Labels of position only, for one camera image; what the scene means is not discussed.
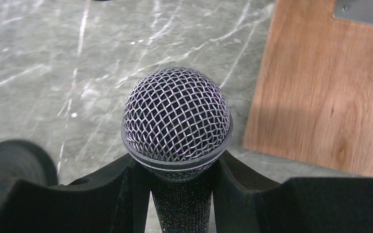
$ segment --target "black disc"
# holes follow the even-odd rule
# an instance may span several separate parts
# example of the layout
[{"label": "black disc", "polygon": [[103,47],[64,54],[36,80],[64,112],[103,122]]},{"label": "black disc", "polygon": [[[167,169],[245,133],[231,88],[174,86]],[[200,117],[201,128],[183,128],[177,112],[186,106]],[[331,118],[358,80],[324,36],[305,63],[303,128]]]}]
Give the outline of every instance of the black disc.
[{"label": "black disc", "polygon": [[55,165],[38,145],[25,140],[0,142],[0,178],[16,177],[42,186],[58,184]]}]

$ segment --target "microphone head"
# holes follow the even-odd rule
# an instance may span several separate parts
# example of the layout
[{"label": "microphone head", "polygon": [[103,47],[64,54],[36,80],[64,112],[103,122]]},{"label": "microphone head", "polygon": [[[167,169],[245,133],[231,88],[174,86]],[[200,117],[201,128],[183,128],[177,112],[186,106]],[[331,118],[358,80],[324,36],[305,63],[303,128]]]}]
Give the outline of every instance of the microphone head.
[{"label": "microphone head", "polygon": [[129,154],[159,177],[193,179],[226,150],[232,117],[221,89],[185,67],[141,79],[125,103],[122,140]]}]

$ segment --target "screw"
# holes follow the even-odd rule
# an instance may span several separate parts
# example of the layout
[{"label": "screw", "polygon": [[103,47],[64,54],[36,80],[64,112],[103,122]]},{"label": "screw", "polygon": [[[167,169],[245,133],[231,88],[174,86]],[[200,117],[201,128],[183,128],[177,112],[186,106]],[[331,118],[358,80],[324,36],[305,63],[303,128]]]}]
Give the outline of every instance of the screw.
[{"label": "screw", "polygon": [[345,5],[343,5],[342,10],[343,11],[349,11],[350,8],[351,8],[350,4],[345,4]]}]

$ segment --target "metal plate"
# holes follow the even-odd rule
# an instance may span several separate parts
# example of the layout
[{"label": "metal plate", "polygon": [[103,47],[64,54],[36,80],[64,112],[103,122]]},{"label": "metal plate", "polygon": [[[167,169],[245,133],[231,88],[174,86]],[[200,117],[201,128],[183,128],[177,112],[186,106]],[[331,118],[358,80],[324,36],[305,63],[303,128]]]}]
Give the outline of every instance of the metal plate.
[{"label": "metal plate", "polygon": [[373,24],[373,0],[338,0],[333,17]]}]

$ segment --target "wooden cutting board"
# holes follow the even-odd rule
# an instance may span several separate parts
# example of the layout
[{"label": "wooden cutting board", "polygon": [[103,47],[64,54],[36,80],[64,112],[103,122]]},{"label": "wooden cutting board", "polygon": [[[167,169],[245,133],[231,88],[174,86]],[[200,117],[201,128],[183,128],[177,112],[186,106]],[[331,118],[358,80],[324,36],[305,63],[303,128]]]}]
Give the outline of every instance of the wooden cutting board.
[{"label": "wooden cutting board", "polygon": [[243,146],[373,176],[373,26],[277,0]]}]

